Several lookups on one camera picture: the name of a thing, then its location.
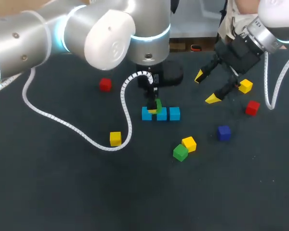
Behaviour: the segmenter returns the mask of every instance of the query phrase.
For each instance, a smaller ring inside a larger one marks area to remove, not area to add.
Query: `blue cube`
[[[142,116],[143,121],[151,121],[152,120],[152,114],[149,113],[147,107],[143,107],[141,116]]]
[[[162,107],[162,111],[157,114],[157,121],[167,121],[167,108]]]
[[[219,126],[217,129],[217,138],[219,141],[228,141],[231,138],[231,130],[228,126]]]
[[[169,108],[170,113],[170,121],[179,121],[181,117],[180,108],[179,107],[171,107]]]

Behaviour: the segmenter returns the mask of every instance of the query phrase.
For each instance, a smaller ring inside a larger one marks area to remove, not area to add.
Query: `black mat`
[[[207,105],[227,79],[218,68],[194,84],[211,56],[170,56],[185,79],[160,96],[164,106],[181,108],[179,123],[142,122],[143,91],[136,81],[128,86],[133,136],[115,153],[31,111],[21,97],[29,73],[2,91],[0,231],[289,230],[289,72],[274,111],[264,104],[263,63],[246,75],[252,92]],[[270,58],[272,92],[289,53]],[[37,69],[28,98],[109,145],[111,131],[127,135],[119,91],[133,67],[125,61],[102,72],[72,55],[53,57]],[[113,79],[113,92],[99,91],[102,77]],[[244,114],[249,100],[261,103],[256,117]],[[219,125],[231,127],[230,142],[216,140]],[[197,152],[180,163],[172,150],[188,136]]]

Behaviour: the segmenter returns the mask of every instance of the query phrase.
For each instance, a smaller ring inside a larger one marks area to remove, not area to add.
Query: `wooden block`
[[[148,111],[147,107],[142,107],[141,117],[143,121],[152,121],[152,114]]]
[[[193,137],[188,137],[182,140],[182,145],[188,149],[188,153],[196,151],[196,142]]]
[[[122,145],[122,139],[121,139],[121,132],[111,132],[110,133],[110,146],[111,147],[118,147]]]
[[[162,107],[160,113],[157,114],[157,121],[167,121],[167,108]]]
[[[179,121],[181,119],[181,112],[179,107],[170,107],[170,121]]]
[[[247,79],[241,81],[240,84],[241,86],[239,87],[239,90],[244,94],[248,93],[252,88],[252,82]]]
[[[249,104],[247,105],[245,113],[248,115],[255,116],[257,115],[258,109],[260,107],[260,103],[256,101],[250,101]]]
[[[100,81],[100,90],[104,92],[110,92],[111,80],[108,78],[102,78]]]
[[[184,161],[188,156],[188,149],[185,148],[182,144],[179,144],[174,150],[173,150],[173,157],[176,158],[179,161]]]
[[[231,138],[231,129],[228,126],[219,126],[217,129],[217,138],[219,141],[228,141]]]

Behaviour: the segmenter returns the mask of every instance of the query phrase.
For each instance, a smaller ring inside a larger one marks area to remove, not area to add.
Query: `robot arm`
[[[239,86],[238,78],[247,73],[265,53],[274,53],[285,45],[289,49],[289,0],[261,0],[259,17],[248,26],[245,37],[225,44],[220,40],[215,45],[215,55],[210,64],[201,68],[195,82],[201,83],[219,64],[229,72],[230,78],[223,88],[216,90],[208,103],[223,100]]]
[[[0,18],[0,81],[70,52],[109,70],[126,55],[152,66],[169,54],[170,0],[52,0]]]
[[[258,14],[263,25],[289,50],[289,0],[262,0]]]

